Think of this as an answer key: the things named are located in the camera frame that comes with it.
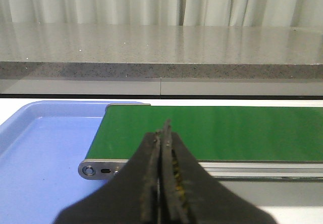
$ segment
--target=curtain fold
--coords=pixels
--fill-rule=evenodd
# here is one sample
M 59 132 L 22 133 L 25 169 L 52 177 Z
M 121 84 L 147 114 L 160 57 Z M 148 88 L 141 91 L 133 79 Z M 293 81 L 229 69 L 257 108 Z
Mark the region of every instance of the curtain fold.
M 0 22 L 323 26 L 323 0 L 0 0 Z

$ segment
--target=plastic tray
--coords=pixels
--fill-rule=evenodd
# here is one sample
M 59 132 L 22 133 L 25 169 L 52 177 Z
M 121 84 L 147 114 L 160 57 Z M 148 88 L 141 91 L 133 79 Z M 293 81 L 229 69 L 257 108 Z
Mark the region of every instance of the plastic tray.
M 0 126 L 0 223 L 52 223 L 105 183 L 81 178 L 77 167 L 109 103 L 117 102 L 39 101 Z

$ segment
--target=white table surface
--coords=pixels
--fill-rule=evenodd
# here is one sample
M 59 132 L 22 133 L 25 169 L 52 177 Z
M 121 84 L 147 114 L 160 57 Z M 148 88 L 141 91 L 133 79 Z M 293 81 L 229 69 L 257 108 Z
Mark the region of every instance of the white table surface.
M 66 100 L 66 99 L 29 99 L 29 98 L 0 98 L 0 124 L 7 120 L 18 109 L 28 103 L 32 103 L 40 100 Z M 104 101 L 113 99 L 68 99 L 78 101 Z M 129 101 L 131 99 L 122 99 L 117 101 Z M 133 101 L 139 101 L 144 103 L 150 103 L 152 105 L 241 105 L 241 106 L 311 106 L 311 107 L 323 107 L 323 100 L 161 100 L 161 99 L 136 99 Z M 270 192 L 263 195 L 263 198 L 272 198 L 275 196 L 275 190 L 277 193 L 282 192 L 281 187 L 283 185 L 279 183 L 266 183 L 266 182 L 222 182 L 226 187 L 234 192 L 246 193 L 243 198 L 248 199 L 248 195 L 257 192 L 262 188 L 269 187 Z M 323 196 L 323 183 L 315 183 L 315 188 L 311 188 L 311 184 L 308 186 L 302 184 L 302 193 L 297 193 L 297 185 L 293 183 L 284 183 L 290 185 L 291 189 L 296 192 L 295 196 L 286 196 L 289 198 L 289 202 L 295 202 L 295 205 L 274 205 L 274 206 L 259 206 L 261 209 L 269 212 L 279 224 L 322 224 L 323 223 L 323 201 L 318 205 L 302 206 L 302 199 L 306 199 L 306 196 L 319 195 Z

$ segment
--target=gray countertop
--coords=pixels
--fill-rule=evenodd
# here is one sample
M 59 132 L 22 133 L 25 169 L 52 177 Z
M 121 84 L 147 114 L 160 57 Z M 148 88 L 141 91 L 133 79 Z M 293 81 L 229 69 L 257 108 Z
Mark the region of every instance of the gray countertop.
M 0 80 L 321 82 L 322 35 L 323 28 L 5 23 Z

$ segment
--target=countertop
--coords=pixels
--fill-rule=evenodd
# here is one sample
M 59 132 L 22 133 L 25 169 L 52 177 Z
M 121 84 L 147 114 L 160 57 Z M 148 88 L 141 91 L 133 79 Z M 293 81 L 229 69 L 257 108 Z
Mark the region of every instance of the countertop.
M 183 82 L 306 82 L 321 87 L 322 35 L 323 28 L 4 23 L 0 93 L 19 93 L 13 85 L 30 80 L 34 86 L 35 80 L 50 80 L 51 85 L 72 80 L 157 87 L 142 94 L 176 94 L 174 89 L 183 91 Z M 201 88 L 193 94 L 220 93 Z

